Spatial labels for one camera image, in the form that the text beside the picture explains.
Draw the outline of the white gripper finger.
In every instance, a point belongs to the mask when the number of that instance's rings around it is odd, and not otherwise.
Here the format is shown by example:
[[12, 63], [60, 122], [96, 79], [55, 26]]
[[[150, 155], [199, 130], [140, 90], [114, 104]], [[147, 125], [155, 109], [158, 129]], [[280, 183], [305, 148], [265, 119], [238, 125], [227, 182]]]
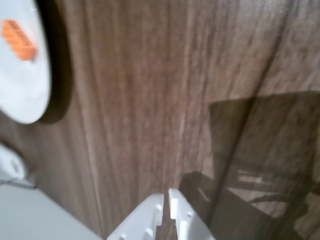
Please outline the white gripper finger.
[[178, 240], [215, 239], [209, 228], [178, 189], [170, 188], [168, 194], [170, 218], [175, 220]]
[[155, 240], [157, 227], [162, 225], [164, 195], [155, 193], [141, 202], [107, 240]]

